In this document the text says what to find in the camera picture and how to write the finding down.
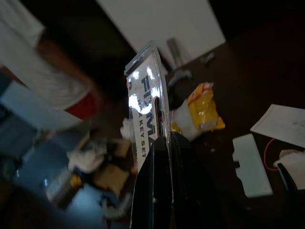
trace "white shirt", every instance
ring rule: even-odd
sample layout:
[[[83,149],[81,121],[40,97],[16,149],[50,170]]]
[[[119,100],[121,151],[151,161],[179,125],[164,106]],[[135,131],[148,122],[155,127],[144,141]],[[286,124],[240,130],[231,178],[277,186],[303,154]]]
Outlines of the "white shirt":
[[[0,1],[0,63],[50,106],[67,109],[90,91],[53,68],[35,50],[43,25],[19,2]]]

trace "dark wooden table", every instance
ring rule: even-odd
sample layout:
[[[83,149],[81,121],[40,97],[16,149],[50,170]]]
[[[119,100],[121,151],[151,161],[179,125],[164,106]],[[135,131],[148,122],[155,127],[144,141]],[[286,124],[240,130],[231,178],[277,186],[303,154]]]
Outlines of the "dark wooden table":
[[[228,228],[264,227],[247,223],[228,204],[227,196],[240,203],[250,216],[270,224],[266,228],[274,228],[272,225],[285,220],[290,199],[279,172],[266,171],[274,192],[272,196],[247,198],[235,173],[232,139],[250,133],[250,128],[271,104],[305,109],[304,31],[304,19],[299,14],[279,17],[212,50],[215,59],[209,66],[197,58],[181,68],[190,70],[194,77],[181,80],[175,86],[174,91],[180,102],[199,83],[214,82],[217,111],[226,128],[203,134],[192,145],[203,167],[213,178]],[[173,74],[168,75],[166,80],[169,81]],[[255,133],[253,135],[263,156],[270,138]],[[266,158],[270,167],[282,149],[300,148],[275,141]],[[305,192],[298,191],[298,195],[300,204],[305,208]],[[303,221],[297,227],[305,228],[304,212],[301,214]]]

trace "person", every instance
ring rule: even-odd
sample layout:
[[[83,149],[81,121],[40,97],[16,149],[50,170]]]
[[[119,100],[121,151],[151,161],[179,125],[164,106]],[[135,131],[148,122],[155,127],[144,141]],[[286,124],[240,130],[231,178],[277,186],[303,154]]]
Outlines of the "person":
[[[86,119],[105,95],[56,43],[19,0],[0,1],[0,70],[50,106]]]

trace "chip bag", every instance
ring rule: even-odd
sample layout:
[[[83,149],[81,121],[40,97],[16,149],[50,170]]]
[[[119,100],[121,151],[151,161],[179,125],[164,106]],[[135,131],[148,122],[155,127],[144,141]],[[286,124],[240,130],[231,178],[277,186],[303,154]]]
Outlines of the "chip bag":
[[[172,131],[192,141],[203,132],[225,127],[216,111],[212,86],[199,84],[178,109],[170,112]]]

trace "red clothing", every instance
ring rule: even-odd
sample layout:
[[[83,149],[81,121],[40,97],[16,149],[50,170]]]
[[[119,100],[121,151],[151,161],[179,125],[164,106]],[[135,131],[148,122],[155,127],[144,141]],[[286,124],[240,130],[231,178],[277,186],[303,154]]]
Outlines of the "red clothing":
[[[93,95],[88,93],[85,98],[65,111],[83,120],[92,117],[97,112],[97,107]]]

